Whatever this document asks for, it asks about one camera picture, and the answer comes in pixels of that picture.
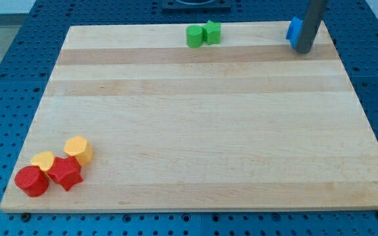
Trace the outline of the grey cylindrical robot arm stick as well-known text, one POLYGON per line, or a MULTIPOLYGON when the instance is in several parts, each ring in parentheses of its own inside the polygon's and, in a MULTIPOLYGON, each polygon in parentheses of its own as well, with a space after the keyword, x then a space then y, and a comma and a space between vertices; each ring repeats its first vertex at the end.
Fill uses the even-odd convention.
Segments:
POLYGON ((328 0, 310 0, 295 45, 298 53, 307 54, 311 51, 327 2, 328 0))

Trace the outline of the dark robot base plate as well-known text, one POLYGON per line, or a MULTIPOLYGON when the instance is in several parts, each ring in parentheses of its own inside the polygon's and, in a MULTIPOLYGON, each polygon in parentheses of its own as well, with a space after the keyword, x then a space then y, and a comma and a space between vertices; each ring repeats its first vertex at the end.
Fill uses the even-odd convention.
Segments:
POLYGON ((230 10, 233 0, 160 0, 163 12, 179 10, 230 10))

